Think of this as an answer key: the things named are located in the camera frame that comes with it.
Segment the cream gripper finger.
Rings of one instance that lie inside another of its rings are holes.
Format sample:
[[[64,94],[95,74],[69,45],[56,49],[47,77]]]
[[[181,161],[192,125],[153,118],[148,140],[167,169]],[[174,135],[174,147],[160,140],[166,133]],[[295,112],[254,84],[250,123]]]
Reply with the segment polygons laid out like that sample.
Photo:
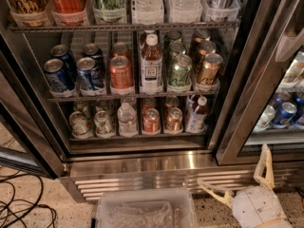
[[[266,143],[262,145],[259,161],[254,173],[254,179],[262,187],[269,190],[275,188],[272,153]]]
[[[215,186],[205,181],[203,178],[198,178],[197,183],[203,191],[208,193],[219,202],[223,203],[229,208],[233,206],[233,198],[235,196],[235,193],[231,189]]]

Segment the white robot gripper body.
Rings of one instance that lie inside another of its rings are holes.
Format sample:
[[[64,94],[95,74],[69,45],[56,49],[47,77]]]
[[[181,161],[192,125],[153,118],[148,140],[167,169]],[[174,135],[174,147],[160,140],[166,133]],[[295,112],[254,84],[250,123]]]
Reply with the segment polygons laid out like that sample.
[[[293,228],[274,191],[261,186],[238,191],[232,211],[241,228]]]

